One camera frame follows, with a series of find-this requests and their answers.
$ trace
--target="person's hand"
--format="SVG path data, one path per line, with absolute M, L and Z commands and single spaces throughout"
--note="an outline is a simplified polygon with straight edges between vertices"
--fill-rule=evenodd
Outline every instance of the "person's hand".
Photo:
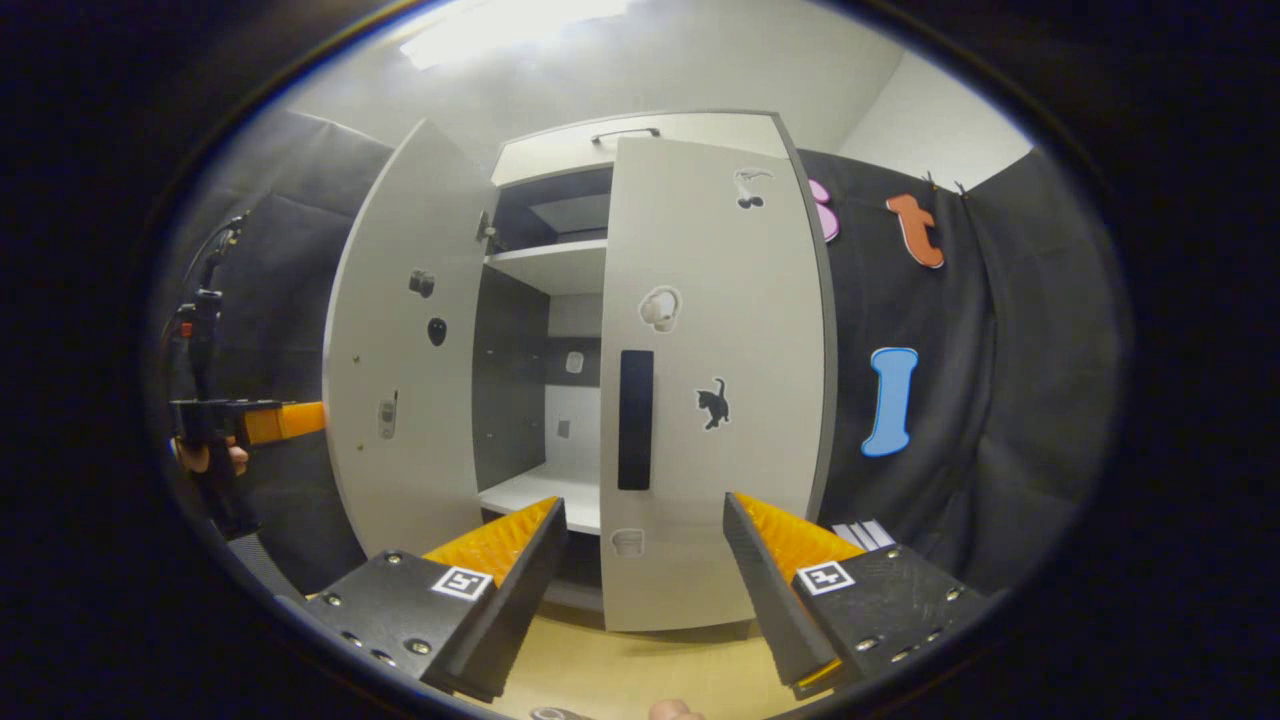
M 701 712 L 689 710 L 682 700 L 659 700 L 649 708 L 649 720 L 707 720 Z
M 204 445 L 193 447 L 179 439 L 174 439 L 169 443 L 169 447 L 173 448 L 178 462 L 187 470 L 204 473 L 209 469 L 209 448 Z M 244 470 L 248 470 L 248 452 L 243 447 L 237 446 L 233 437 L 227 438 L 227 447 L 232 448 L 232 465 L 236 468 L 236 475 L 243 475 Z

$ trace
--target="cable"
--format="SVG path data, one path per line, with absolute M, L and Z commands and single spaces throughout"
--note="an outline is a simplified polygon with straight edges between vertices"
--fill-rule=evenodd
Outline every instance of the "cable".
M 230 220 L 227 220 L 225 223 L 218 225 L 218 229 L 210 233 L 209 237 L 205 238 L 205 242 L 200 243 L 200 247 L 196 250 L 196 254 L 192 255 L 191 263 L 187 264 L 187 269 L 182 274 L 182 282 L 178 283 L 179 296 L 186 295 L 187 282 L 191 281 L 191 273 L 196 269 L 196 265 L 205 255 L 205 251 L 209 249 L 210 243 L 212 243 L 218 238 L 223 238 L 223 242 L 225 242 L 227 240 L 239 237 L 239 233 L 244 228 L 244 219 L 248 218 L 248 214 L 250 211 L 246 210 L 244 213 L 241 213 L 239 215 L 236 215 Z M 164 397 L 166 400 L 170 398 L 169 392 L 173 389 L 172 383 L 169 382 L 172 370 L 172 368 L 169 368 L 170 348 L 172 348 L 170 334 L 173 333 L 174 319 L 177 316 L 178 316 L 177 313 L 170 313 L 169 319 L 165 320 L 164 328 L 160 331 L 160 369 L 164 373 Z

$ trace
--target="open cabinet door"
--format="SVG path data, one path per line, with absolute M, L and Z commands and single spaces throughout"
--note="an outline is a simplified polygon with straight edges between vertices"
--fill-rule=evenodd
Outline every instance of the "open cabinet door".
M 476 237 L 497 197 L 485 173 L 421 122 L 383 168 L 343 250 L 325 327 L 325 428 L 366 555 L 426 552 L 481 523 L 471 350 L 485 242 Z M 421 291 L 410 287 L 416 270 Z
M 785 159 L 618 141 L 600 366 L 609 630 L 750 619 L 724 493 L 809 514 L 835 348 L 806 201 Z

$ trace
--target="sticker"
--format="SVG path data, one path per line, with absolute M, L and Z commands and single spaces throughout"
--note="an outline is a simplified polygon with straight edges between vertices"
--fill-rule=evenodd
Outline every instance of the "sticker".
M 676 329 L 680 304 L 678 290 L 664 284 L 658 286 L 640 301 L 640 319 L 655 333 L 669 333 Z
M 838 591 L 840 588 L 847 588 L 854 584 L 854 579 L 849 577 L 849 573 L 840 566 L 840 562 L 832 560 L 831 562 L 823 562 L 822 565 L 813 565 L 810 568 L 800 568 L 796 570 L 800 575 L 800 582 L 804 583 L 805 589 L 809 594 L 822 594 L 831 591 Z
M 737 206 L 744 210 L 764 208 L 764 199 L 746 188 L 755 178 L 773 178 L 773 173 L 762 168 L 741 168 L 733 172 L 733 186 L 737 187 Z
M 476 573 L 475 570 L 463 570 L 462 568 L 449 568 L 449 571 L 436 580 L 431 585 L 431 589 L 438 593 L 452 594 L 453 597 L 475 602 L 492 582 L 493 575 Z
M 892 455 L 911 442 L 906 433 L 906 401 L 911 395 L 911 370 L 920 356 L 910 347 L 882 347 L 872 352 L 872 368 L 879 375 L 876 398 L 876 424 L 872 437 L 863 442 L 863 455 Z
M 851 523 L 849 525 L 832 525 L 831 529 L 845 542 L 865 551 L 893 544 L 893 538 L 888 537 L 884 528 L 876 520 L 863 520 L 861 523 Z
M 384 400 L 378 405 L 378 433 L 383 439 L 396 437 L 396 407 L 399 405 L 399 389 L 392 393 L 390 400 Z
M 448 331 L 449 325 L 440 318 L 431 318 L 431 322 L 426 324 L 426 337 L 436 347 L 440 347 L 440 343 L 444 342 L 444 333 Z
M 426 270 L 415 269 L 408 275 L 408 288 L 421 295 L 424 300 L 431 297 L 431 293 L 435 292 L 435 275 Z
M 613 555 L 618 557 L 640 557 L 644 555 L 644 530 L 639 528 L 613 530 L 609 544 L 613 546 Z
M 724 380 L 716 378 L 719 391 L 699 389 L 698 409 L 710 414 L 710 420 L 703 425 L 704 430 L 713 430 L 719 427 L 721 420 L 728 423 L 728 400 L 724 397 Z
M 827 208 L 827 204 L 831 202 L 831 193 L 815 179 L 809 181 L 809 190 L 818 204 L 818 222 L 822 223 L 822 240 L 831 242 L 832 238 L 840 234 L 840 218 L 831 211 L 831 208 Z
M 920 209 L 920 204 L 910 195 L 890 197 L 884 206 L 897 213 L 897 224 L 902 228 L 902 243 L 911 259 L 925 268 L 938 269 L 945 259 L 942 251 L 929 245 L 929 231 L 933 215 Z

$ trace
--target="ceiling light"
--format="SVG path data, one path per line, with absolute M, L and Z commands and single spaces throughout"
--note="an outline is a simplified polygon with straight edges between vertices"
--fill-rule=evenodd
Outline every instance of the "ceiling light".
M 420 70 L 550 35 L 594 18 L 621 15 L 630 0 L 480 0 L 451 3 L 417 37 L 401 45 Z M 454 5 L 466 5 L 453 8 Z

